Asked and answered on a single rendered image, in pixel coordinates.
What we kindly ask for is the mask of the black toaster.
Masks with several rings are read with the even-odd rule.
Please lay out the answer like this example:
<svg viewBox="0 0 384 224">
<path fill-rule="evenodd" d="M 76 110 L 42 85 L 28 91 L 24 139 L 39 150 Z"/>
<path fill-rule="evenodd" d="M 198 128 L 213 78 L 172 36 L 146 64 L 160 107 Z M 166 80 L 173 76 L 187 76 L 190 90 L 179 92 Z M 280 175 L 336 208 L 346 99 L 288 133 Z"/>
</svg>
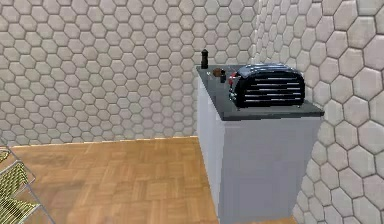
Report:
<svg viewBox="0 0 384 224">
<path fill-rule="evenodd" d="M 238 108 L 302 105 L 303 74 L 280 63 L 248 64 L 228 78 L 229 99 Z"/>
</svg>

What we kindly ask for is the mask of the grey cabinet with dark worktop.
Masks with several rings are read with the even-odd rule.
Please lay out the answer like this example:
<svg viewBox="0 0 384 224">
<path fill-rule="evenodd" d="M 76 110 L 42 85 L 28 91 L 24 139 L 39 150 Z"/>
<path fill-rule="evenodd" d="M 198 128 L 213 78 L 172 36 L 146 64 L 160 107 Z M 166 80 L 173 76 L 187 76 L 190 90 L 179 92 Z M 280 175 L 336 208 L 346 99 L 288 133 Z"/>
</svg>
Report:
<svg viewBox="0 0 384 224">
<path fill-rule="evenodd" d="M 194 72 L 197 136 L 219 224 L 290 216 L 324 111 L 308 101 L 238 109 L 211 68 Z"/>
</svg>

